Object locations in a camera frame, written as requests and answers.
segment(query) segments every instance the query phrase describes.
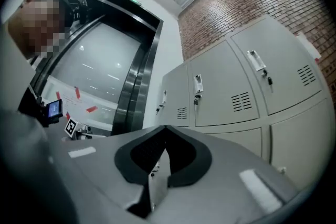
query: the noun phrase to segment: gray metal locker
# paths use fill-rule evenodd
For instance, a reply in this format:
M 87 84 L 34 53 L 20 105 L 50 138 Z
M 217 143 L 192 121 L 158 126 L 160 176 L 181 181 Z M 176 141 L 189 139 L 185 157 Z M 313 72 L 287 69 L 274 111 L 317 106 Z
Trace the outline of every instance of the gray metal locker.
M 261 128 L 247 131 L 215 133 L 208 135 L 235 142 L 252 151 L 257 156 L 261 157 Z
M 193 92 L 201 95 L 195 126 L 231 124 L 259 117 L 246 74 L 227 41 L 190 61 Z
M 162 79 L 159 125 L 188 127 L 189 86 L 187 65 L 181 65 L 166 74 Z
M 253 68 L 269 115 L 294 106 L 321 90 L 309 60 L 299 48 L 300 41 L 276 20 L 266 17 L 231 39 Z M 272 87 L 268 79 L 262 77 L 264 69 L 272 79 Z
M 271 125 L 272 165 L 286 168 L 299 189 L 316 181 L 330 156 L 331 123 L 326 100 Z

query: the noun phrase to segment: red tape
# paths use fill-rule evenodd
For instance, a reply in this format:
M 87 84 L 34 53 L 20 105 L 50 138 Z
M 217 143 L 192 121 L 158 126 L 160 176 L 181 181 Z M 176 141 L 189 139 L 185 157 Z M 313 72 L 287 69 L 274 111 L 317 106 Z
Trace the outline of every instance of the red tape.
M 80 98 L 79 89 L 77 87 L 75 87 L 75 91 L 76 91 L 77 99 L 79 99 Z
M 86 111 L 90 113 L 90 112 L 95 111 L 96 109 L 98 109 L 98 107 L 96 107 L 96 106 L 92 106 L 92 107 L 86 109 Z

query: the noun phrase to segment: cabinet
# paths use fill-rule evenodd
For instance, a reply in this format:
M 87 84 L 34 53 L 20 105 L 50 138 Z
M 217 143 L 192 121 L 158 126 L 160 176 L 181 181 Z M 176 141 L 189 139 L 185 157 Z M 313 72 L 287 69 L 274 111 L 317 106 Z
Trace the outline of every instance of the cabinet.
M 299 41 L 276 20 L 265 17 L 231 39 L 254 70 L 269 115 L 294 106 L 321 90 L 309 59 L 300 50 Z M 263 63 L 272 78 L 272 87 L 261 76 Z
M 235 142 L 261 157 L 261 128 L 241 132 L 208 135 Z
M 258 118 L 248 78 L 227 41 L 191 60 L 189 70 L 194 82 L 190 94 L 202 96 L 198 105 L 191 103 L 195 108 L 195 126 L 231 124 Z
M 285 167 L 286 175 L 299 189 L 317 180 L 328 161 L 332 141 L 327 100 L 270 128 L 272 165 Z
M 163 77 L 159 125 L 187 127 L 189 115 L 189 86 L 187 65 L 181 65 Z

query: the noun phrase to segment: locker door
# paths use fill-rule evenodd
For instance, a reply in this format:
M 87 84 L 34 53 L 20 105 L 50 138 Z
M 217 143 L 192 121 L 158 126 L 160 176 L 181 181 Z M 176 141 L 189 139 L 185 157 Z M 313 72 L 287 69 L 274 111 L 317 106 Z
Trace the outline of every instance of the locker door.
M 235 142 L 261 157 L 261 128 L 232 133 L 208 134 Z
M 271 125 L 272 165 L 286 168 L 299 189 L 316 181 L 330 154 L 331 123 L 327 101 Z
M 309 60 L 299 48 L 299 41 L 276 20 L 267 17 L 234 35 L 232 40 L 257 76 L 269 115 L 294 106 L 321 90 Z M 267 78 L 261 76 L 262 62 L 272 78 L 272 88 Z
M 230 124 L 258 118 L 249 81 L 227 41 L 193 59 L 190 68 L 194 94 L 202 96 L 197 106 L 191 104 L 195 108 L 196 126 Z M 203 91 L 198 93 L 200 83 Z
M 160 125 L 188 127 L 189 118 L 189 86 L 187 65 L 181 65 L 163 77 L 161 100 L 164 108 L 160 109 Z

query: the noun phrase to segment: red brick wall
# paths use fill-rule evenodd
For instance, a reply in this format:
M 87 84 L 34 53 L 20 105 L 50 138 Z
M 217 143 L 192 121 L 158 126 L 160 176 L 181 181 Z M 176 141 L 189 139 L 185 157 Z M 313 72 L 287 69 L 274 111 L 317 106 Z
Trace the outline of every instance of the red brick wall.
M 184 60 L 263 14 L 314 44 L 336 104 L 336 35 L 322 0 L 196 0 L 179 17 Z

